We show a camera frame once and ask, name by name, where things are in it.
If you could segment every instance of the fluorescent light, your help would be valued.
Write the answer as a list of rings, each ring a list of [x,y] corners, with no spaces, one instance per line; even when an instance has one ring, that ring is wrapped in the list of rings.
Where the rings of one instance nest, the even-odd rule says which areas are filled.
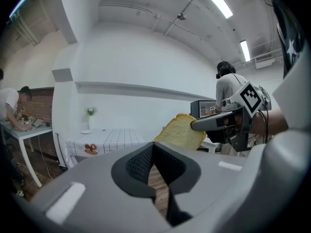
[[[20,1],[18,2],[18,4],[15,6],[14,10],[10,13],[9,18],[11,18],[12,15],[14,15],[14,13],[16,12],[16,10],[19,9],[19,7],[22,5],[23,2],[25,2],[25,0],[20,0]]]
[[[226,4],[225,0],[212,0],[212,1],[220,9],[220,11],[223,13],[226,19],[233,16],[233,13]]]
[[[251,57],[249,55],[249,51],[248,51],[248,46],[247,46],[246,40],[241,41],[240,44],[241,44],[241,47],[242,47],[242,50],[243,50],[243,53],[244,53],[245,61],[246,62],[250,61]]]

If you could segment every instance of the white table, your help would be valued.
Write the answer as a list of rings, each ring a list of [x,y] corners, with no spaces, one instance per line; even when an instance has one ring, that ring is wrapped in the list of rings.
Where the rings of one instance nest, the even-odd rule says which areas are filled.
[[[95,157],[143,142],[145,140],[135,129],[93,130],[90,134],[80,133],[66,141],[66,165],[69,168],[74,166],[72,156]]]
[[[218,145],[219,143],[211,142],[211,140],[208,137],[206,137],[204,141],[201,143],[201,146],[203,146],[204,148],[207,148],[209,153],[215,153],[215,150]]]
[[[51,132],[52,131],[52,127],[47,127],[45,124],[42,123],[37,129],[34,129],[32,131],[22,132],[22,131],[18,131],[16,129],[12,128],[10,122],[1,123],[2,140],[3,140],[3,143],[6,145],[6,141],[5,141],[5,137],[4,137],[4,131],[7,131],[12,137],[14,137],[14,138],[16,138],[18,140],[19,146],[20,146],[20,149],[21,149],[21,153],[22,153],[22,155],[24,157],[26,166],[27,166],[27,168],[28,168],[32,178],[34,179],[35,183],[39,187],[41,187],[42,184],[39,181],[38,177],[36,176],[35,171],[34,171],[33,167],[31,166],[31,163],[29,161],[29,158],[28,158],[28,155],[27,155],[27,152],[26,152],[26,149],[25,149],[25,145],[24,145],[24,139],[28,139],[29,140],[29,145],[30,145],[31,151],[33,152],[34,148],[33,148],[33,144],[31,142],[30,138],[34,137],[34,136],[38,136],[40,134]]]

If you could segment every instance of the air conditioner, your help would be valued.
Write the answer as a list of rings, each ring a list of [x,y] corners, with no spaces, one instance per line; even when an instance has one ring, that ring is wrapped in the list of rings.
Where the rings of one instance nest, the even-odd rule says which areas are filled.
[[[258,56],[255,58],[256,69],[271,66],[275,60],[276,59],[273,53],[266,53],[264,55]]]

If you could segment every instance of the pipe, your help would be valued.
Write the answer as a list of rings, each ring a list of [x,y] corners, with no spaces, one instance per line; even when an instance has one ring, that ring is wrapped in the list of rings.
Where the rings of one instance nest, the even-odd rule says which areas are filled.
[[[167,29],[167,31],[164,33],[164,36],[167,36],[167,34],[170,32],[170,30],[172,29],[172,27],[174,26],[174,24],[178,21],[178,18],[176,18],[174,21],[172,21],[172,24],[170,25],[170,27]]]
[[[132,5],[127,5],[127,4],[117,4],[117,3],[100,3],[99,6],[115,6],[115,7],[125,7],[125,8],[130,8],[130,9],[137,9],[137,10],[142,10],[145,12],[149,12],[150,14],[154,15],[154,16],[158,16],[157,14],[151,12],[150,10],[147,10],[145,8],[141,8],[141,7],[136,7],[136,6],[132,6]]]
[[[273,39],[273,40],[271,40],[271,41],[266,41],[266,42],[264,42],[264,43],[262,43],[262,44],[259,44],[259,45],[256,45],[256,46],[252,47],[252,49],[254,49],[254,48],[256,48],[256,47],[259,47],[259,46],[262,46],[262,45],[264,45],[264,44],[270,43],[270,42],[272,42],[272,41],[279,40],[279,39],[280,39],[280,38],[275,38],[275,39]]]
[[[59,138],[58,138],[59,133],[55,133],[55,134],[57,135],[57,142],[58,142],[60,154],[61,154],[61,156],[62,156],[62,158],[63,158],[63,161],[64,161],[64,163],[65,163],[65,166],[67,167],[66,161],[65,161],[64,156],[63,156],[63,153],[62,153],[62,149],[60,148],[60,143],[59,143]]]
[[[46,12],[46,10],[45,10],[45,8],[44,8],[44,6],[43,6],[42,0],[39,0],[39,3],[40,3],[40,5],[41,5],[41,7],[42,7],[42,10],[43,10],[44,15],[46,16],[46,18],[48,19],[50,25],[51,25],[52,28],[54,29],[54,32],[56,32],[56,31],[57,31],[57,28],[55,27],[54,23],[51,21],[51,19],[50,19],[48,13]]]
[[[151,12],[150,10],[147,10],[147,9],[144,9],[144,8],[141,8],[141,7],[136,7],[136,6],[132,6],[132,5],[126,5],[126,4],[116,4],[116,3],[101,3],[100,6],[107,6],[107,7],[109,7],[109,6],[116,6],[116,7],[124,7],[124,8],[130,8],[130,9],[142,10],[142,11],[145,11],[145,12],[150,13],[151,15],[154,15],[154,16],[157,18],[157,20],[160,19],[160,18],[162,18],[163,20],[166,20],[166,21],[171,22],[172,25],[175,25],[176,27],[181,28],[181,29],[183,29],[183,30],[185,30],[185,31],[187,31],[187,32],[189,32],[189,33],[195,35],[196,37],[198,37],[195,33],[189,31],[188,29],[185,29],[185,28],[183,28],[183,27],[181,27],[181,26],[178,26],[174,21],[165,19],[165,18],[161,17],[159,14],[155,14],[155,13]]]
[[[20,35],[23,36],[23,37],[25,38],[25,40],[28,41],[30,44],[35,45],[30,39],[28,39],[28,38],[26,37],[26,35],[25,35],[23,32],[21,32],[21,31],[19,30],[19,28],[16,26],[17,22],[15,22],[15,21],[13,22],[13,26],[15,27],[15,29],[17,30],[17,32],[19,32]]]
[[[152,27],[151,31],[153,32],[155,30],[156,24],[159,21],[159,17],[156,18],[154,26]]]
[[[26,23],[24,22],[23,18],[21,17],[21,15],[19,14],[19,21],[21,23],[21,25],[24,27],[25,31],[29,34],[29,36],[38,44],[39,41],[37,39],[37,37],[35,37],[35,35],[33,34],[33,32],[31,32],[31,30],[28,28],[28,26],[26,25]]]
[[[273,51],[270,51],[270,52],[268,52],[268,53],[273,53],[273,52],[279,52],[279,51],[281,51],[282,49],[277,49],[277,50],[273,50]],[[237,67],[240,67],[240,66],[243,66],[244,64],[246,64],[246,63],[249,63],[249,62],[251,62],[251,61],[254,61],[257,57],[260,57],[260,56],[262,56],[262,55],[264,55],[264,54],[260,54],[260,55],[257,55],[257,56],[255,56],[255,57],[253,57],[250,61],[247,61],[247,62],[245,62],[245,61],[243,61],[243,62],[237,62],[237,63],[234,63],[234,64],[232,64],[235,68],[237,68]]]
[[[186,9],[188,8],[188,6],[193,2],[193,0],[191,0],[190,2],[187,3],[186,7],[181,11],[181,13],[184,13],[186,11]],[[176,17],[176,19],[172,22],[172,24],[170,25],[170,27],[167,29],[167,31],[164,33],[164,36],[167,36],[167,34],[170,32],[170,30],[172,29],[172,27],[174,26],[174,24],[178,21],[178,17]]]

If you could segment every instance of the man in white t-shirt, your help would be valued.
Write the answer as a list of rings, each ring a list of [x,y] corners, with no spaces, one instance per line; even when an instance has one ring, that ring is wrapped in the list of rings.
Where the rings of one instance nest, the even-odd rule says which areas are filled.
[[[219,112],[223,106],[223,100],[228,99],[240,90],[240,88],[247,83],[247,80],[243,76],[236,74],[234,66],[227,61],[221,61],[217,65],[217,70],[216,111]],[[227,143],[222,145],[222,154],[247,157],[249,151],[236,152],[234,148]]]
[[[12,88],[6,88],[0,90],[0,121],[5,122],[9,120],[14,128],[19,131],[31,130],[31,126],[21,126],[18,120],[23,114],[23,110],[26,107],[27,101],[31,101],[32,94],[28,86],[21,88],[19,92]],[[14,116],[17,103],[22,105],[22,110]]]

